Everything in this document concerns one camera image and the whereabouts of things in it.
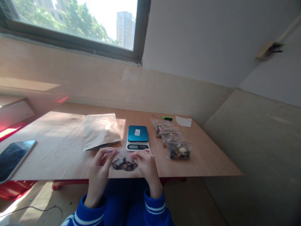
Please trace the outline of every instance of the blue jacket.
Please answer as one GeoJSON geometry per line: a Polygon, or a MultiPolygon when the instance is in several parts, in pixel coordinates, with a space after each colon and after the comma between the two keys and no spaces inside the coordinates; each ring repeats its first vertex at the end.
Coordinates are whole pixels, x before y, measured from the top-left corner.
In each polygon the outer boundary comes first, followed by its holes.
{"type": "MultiPolygon", "coordinates": [[[[84,195],[77,207],[74,214],[67,217],[61,226],[105,226],[103,217],[104,215],[110,215],[105,212],[107,207],[107,200],[103,196],[99,202],[98,208],[90,209],[84,205],[86,200],[84,195]]],[[[164,193],[158,199],[150,198],[149,189],[144,191],[145,207],[144,207],[144,222],[131,222],[127,225],[146,225],[146,226],[172,226],[174,225],[171,213],[165,205],[164,193]]]]}

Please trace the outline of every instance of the digital scale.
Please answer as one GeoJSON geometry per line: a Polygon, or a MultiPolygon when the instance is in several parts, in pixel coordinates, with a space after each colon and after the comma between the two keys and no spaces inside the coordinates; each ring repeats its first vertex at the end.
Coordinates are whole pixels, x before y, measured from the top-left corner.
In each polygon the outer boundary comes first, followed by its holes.
{"type": "Polygon", "coordinates": [[[146,148],[150,148],[146,126],[129,126],[126,150],[141,151],[146,148]]]}

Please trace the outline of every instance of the green foliage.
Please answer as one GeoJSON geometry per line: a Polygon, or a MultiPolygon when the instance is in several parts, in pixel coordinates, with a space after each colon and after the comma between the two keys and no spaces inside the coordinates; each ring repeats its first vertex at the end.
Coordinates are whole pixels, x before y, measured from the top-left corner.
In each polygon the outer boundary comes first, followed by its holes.
{"type": "Polygon", "coordinates": [[[64,25],[57,22],[43,7],[38,8],[34,0],[14,0],[14,5],[24,22],[52,29],[64,29],[64,25]]]}
{"type": "Polygon", "coordinates": [[[105,28],[90,14],[86,3],[79,5],[77,0],[65,2],[66,12],[62,12],[65,24],[61,24],[44,7],[38,7],[35,0],[13,2],[20,19],[24,22],[116,45],[119,43],[108,38],[105,28]]]}
{"type": "Polygon", "coordinates": [[[78,5],[77,0],[69,0],[66,4],[64,19],[67,31],[86,38],[106,41],[108,36],[95,17],[89,13],[87,4],[78,5]]]}

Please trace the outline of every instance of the tall building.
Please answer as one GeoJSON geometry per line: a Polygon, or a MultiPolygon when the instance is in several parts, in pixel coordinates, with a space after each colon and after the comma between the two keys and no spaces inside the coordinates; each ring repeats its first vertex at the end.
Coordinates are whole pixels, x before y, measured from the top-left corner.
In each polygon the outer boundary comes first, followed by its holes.
{"type": "Polygon", "coordinates": [[[136,19],[129,12],[117,13],[117,37],[119,44],[125,48],[133,49],[136,19]]]}
{"type": "Polygon", "coordinates": [[[66,12],[65,5],[69,2],[69,0],[56,0],[57,4],[55,5],[57,10],[66,12]]]}

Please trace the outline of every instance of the kraft paper envelope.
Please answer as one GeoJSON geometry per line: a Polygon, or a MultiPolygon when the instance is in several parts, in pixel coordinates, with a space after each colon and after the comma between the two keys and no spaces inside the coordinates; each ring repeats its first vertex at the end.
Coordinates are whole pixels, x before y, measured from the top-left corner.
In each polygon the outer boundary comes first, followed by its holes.
{"type": "Polygon", "coordinates": [[[121,141],[115,114],[86,115],[84,139],[84,151],[100,149],[121,141]]]}

